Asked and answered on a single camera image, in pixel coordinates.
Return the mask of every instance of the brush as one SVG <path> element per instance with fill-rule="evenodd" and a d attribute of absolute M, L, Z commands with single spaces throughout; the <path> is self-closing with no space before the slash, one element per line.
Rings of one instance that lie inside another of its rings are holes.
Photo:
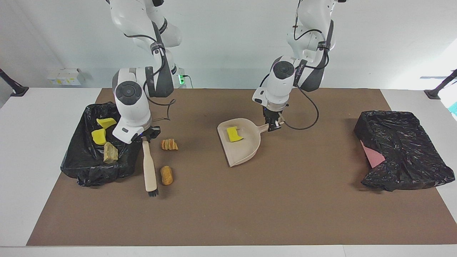
<path fill-rule="evenodd" d="M 159 195 L 159 189 L 157 188 L 157 179 L 155 177 L 154 160 L 152 159 L 149 141 L 146 137 L 143 137 L 143 153 L 144 185 L 149 196 L 156 197 Z"/>

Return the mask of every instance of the sponge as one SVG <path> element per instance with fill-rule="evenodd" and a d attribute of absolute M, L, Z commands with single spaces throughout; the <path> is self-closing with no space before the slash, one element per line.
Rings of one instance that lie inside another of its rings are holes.
<path fill-rule="evenodd" d="M 243 137 L 238 136 L 238 132 L 236 131 L 237 128 L 238 127 L 227 128 L 228 139 L 230 142 L 236 142 L 243 139 Z"/>
<path fill-rule="evenodd" d="M 106 130 L 102 128 L 92 131 L 92 139 L 97 145 L 106 144 Z"/>
<path fill-rule="evenodd" d="M 117 122 L 113 118 L 106 118 L 106 119 L 97 119 L 97 123 L 104 129 L 111 127 L 112 125 L 116 124 Z"/>

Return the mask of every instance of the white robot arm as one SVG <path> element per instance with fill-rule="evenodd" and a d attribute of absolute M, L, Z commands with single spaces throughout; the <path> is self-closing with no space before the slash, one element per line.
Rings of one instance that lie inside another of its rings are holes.
<path fill-rule="evenodd" d="M 130 144 L 151 127 L 148 97 L 167 97 L 179 83 L 178 67 L 165 47 L 180 45 L 181 32 L 163 17 L 163 0 L 107 0 L 114 24 L 136 45 L 150 52 L 153 64 L 123 68 L 112 87 L 121 119 L 113 135 Z"/>
<path fill-rule="evenodd" d="M 294 57 L 281 56 L 271 66 L 252 100 L 263 106 L 268 131 L 280 129 L 280 113 L 287 106 L 289 93 L 294 87 L 311 92 L 319 88 L 324 69 L 329 61 L 332 46 L 333 20 L 331 13 L 336 2 L 346 0 L 300 0 L 297 6 L 295 26 L 287 34 Z"/>

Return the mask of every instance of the dustpan handle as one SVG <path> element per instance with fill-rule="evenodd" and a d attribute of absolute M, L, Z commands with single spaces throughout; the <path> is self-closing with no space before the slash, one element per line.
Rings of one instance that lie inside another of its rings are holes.
<path fill-rule="evenodd" d="M 263 132 L 268 130 L 269 126 L 270 126 L 269 124 L 265 124 L 265 125 L 262 125 L 260 127 L 257 127 L 257 129 L 259 130 L 259 133 L 263 133 Z"/>

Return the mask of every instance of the plastic bag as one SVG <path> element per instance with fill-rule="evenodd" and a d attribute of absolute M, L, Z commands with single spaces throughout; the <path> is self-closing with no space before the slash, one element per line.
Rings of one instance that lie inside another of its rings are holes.
<path fill-rule="evenodd" d="M 415 190 L 455 180 L 454 172 L 410 112 L 362 112 L 354 132 L 367 148 L 386 159 L 362 180 L 366 187 Z"/>
<path fill-rule="evenodd" d="M 78 184 L 83 187 L 100 186 L 132 175 L 142 145 L 140 138 L 129 145 L 121 142 L 112 135 L 115 126 L 111 126 L 106 130 L 106 140 L 118 149 L 119 160 L 104 163 L 103 145 L 95 144 L 91 135 L 92 131 L 101 129 L 97 118 L 114 118 L 119 122 L 121 115 L 112 102 L 87 106 L 60 167 L 65 175 L 78 179 Z"/>

